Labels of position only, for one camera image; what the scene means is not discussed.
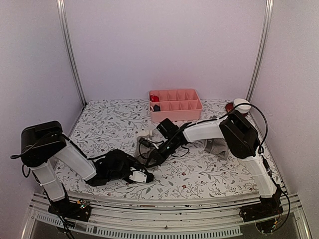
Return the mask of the grey underwear cream waistband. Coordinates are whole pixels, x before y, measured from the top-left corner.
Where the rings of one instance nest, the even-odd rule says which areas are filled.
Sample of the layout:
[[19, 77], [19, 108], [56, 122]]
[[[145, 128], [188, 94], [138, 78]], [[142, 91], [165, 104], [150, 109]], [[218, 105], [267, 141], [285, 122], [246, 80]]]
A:
[[135, 157], [139, 158], [148, 158], [151, 150], [155, 147], [152, 143], [153, 140], [153, 131], [150, 129], [138, 131], [136, 133], [136, 151]]

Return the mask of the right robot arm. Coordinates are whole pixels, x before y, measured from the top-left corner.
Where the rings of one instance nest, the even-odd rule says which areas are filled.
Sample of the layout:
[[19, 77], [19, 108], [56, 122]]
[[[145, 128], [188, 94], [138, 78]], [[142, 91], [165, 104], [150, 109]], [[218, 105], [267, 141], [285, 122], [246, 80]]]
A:
[[165, 119], [157, 129], [166, 141], [150, 152], [147, 167], [152, 167], [151, 161], [155, 165], [162, 164], [179, 147], [190, 142], [221, 138], [225, 140], [231, 154], [238, 158], [254, 178], [262, 202], [258, 205], [260, 216], [268, 217], [277, 209], [276, 201], [281, 196], [280, 186], [272, 177], [257, 130], [239, 111], [233, 110], [220, 119], [187, 122], [180, 127]]

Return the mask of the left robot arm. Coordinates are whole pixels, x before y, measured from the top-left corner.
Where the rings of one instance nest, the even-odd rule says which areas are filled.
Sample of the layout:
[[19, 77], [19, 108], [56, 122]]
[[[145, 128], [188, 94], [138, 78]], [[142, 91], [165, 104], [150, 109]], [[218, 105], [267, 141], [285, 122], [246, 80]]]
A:
[[89, 158], [63, 133], [61, 124], [55, 120], [25, 128], [21, 133], [18, 157], [30, 168], [63, 216], [70, 216], [74, 205], [66, 199], [66, 190], [49, 163], [52, 158], [67, 165], [91, 187], [120, 179], [128, 183], [150, 183], [154, 179], [137, 159], [118, 149]]

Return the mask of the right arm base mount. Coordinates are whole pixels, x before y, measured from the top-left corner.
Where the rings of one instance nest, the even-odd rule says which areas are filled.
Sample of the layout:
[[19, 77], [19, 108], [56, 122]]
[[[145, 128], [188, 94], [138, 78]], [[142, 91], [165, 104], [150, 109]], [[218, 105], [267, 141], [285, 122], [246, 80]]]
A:
[[277, 190], [270, 198], [260, 197], [259, 203], [242, 206], [239, 211], [239, 216], [244, 222], [279, 216], [284, 212], [281, 196], [284, 196], [287, 200], [289, 199], [286, 193]]

